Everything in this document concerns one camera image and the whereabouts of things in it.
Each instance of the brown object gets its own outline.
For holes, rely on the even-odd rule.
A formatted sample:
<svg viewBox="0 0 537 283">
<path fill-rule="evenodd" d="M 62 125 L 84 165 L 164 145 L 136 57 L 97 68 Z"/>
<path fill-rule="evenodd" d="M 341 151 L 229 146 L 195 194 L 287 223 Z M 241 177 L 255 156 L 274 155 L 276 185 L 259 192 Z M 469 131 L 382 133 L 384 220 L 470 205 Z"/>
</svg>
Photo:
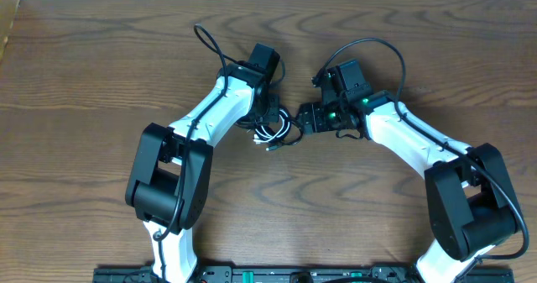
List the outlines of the brown object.
<svg viewBox="0 0 537 283">
<path fill-rule="evenodd" d="M 403 101 L 455 139 L 500 149 L 537 240 L 535 1 L 24 0 L 0 75 L 2 281 L 87 282 L 99 265 L 153 259 L 123 197 L 143 129 L 186 115 L 214 86 L 219 60 L 194 23 L 236 59 L 258 41 L 274 46 L 292 113 L 321 99 L 310 77 L 334 50 L 390 41 L 408 66 Z M 396 89 L 399 63 L 385 47 L 346 57 L 360 58 L 374 89 Z M 424 182 L 373 142 L 318 134 L 266 152 L 233 128 L 210 188 L 196 224 L 201 258 L 409 263 L 432 242 Z M 493 252 L 520 244 L 517 235 Z M 500 263 L 517 282 L 535 281 L 534 244 Z"/>
<path fill-rule="evenodd" d="M 0 62 L 4 47 L 8 43 L 9 32 L 13 27 L 17 6 L 18 0 L 0 0 Z"/>
</svg>

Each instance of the wooden tabletop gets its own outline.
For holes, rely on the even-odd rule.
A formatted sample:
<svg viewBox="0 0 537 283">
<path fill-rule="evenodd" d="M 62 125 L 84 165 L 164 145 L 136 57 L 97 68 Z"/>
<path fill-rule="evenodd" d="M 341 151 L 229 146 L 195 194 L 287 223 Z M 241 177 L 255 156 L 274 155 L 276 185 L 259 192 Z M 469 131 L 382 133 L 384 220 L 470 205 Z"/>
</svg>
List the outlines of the wooden tabletop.
<svg viewBox="0 0 537 283">
<path fill-rule="evenodd" d="M 144 127 L 183 117 L 214 86 L 220 63 L 195 23 L 237 59 L 272 45 L 292 113 L 321 99 L 310 78 L 337 48 L 390 41 L 407 62 L 403 101 L 500 149 L 537 240 L 535 1 L 23 0 L 0 67 L 1 281 L 87 282 L 97 266 L 154 258 L 124 192 Z M 374 89 L 396 89 L 388 49 L 346 57 Z M 266 152 L 240 128 L 216 147 L 195 230 L 199 257 L 237 265 L 410 263 L 433 240 L 424 182 L 383 146 L 327 133 Z M 518 234 L 493 252 L 520 245 Z M 536 282 L 535 249 L 500 265 Z"/>
</svg>

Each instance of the wooden table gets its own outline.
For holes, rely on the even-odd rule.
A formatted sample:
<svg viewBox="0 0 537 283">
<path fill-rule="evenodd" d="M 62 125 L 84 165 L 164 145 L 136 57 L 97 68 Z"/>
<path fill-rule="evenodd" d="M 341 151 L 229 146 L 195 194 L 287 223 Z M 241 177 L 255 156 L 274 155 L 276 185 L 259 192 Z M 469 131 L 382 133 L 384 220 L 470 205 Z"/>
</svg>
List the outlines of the wooden table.
<svg viewBox="0 0 537 283">
<path fill-rule="evenodd" d="M 320 99 L 310 77 L 335 49 L 389 40 L 417 116 L 500 149 L 536 240 L 535 1 L 23 0 L 0 68 L 0 278 L 87 282 L 97 266 L 153 259 L 123 196 L 143 128 L 184 116 L 214 86 L 220 64 L 194 23 L 238 59 L 256 42 L 275 47 L 292 113 Z M 388 49 L 345 57 L 360 59 L 375 89 L 396 89 Z M 266 152 L 251 138 L 232 128 L 216 147 L 196 224 L 201 258 L 361 265 L 412 262 L 429 247 L 424 182 L 384 147 L 318 134 Z M 520 244 L 517 235 L 494 253 Z M 518 282 L 537 281 L 535 264 L 535 246 L 501 263 Z"/>
</svg>

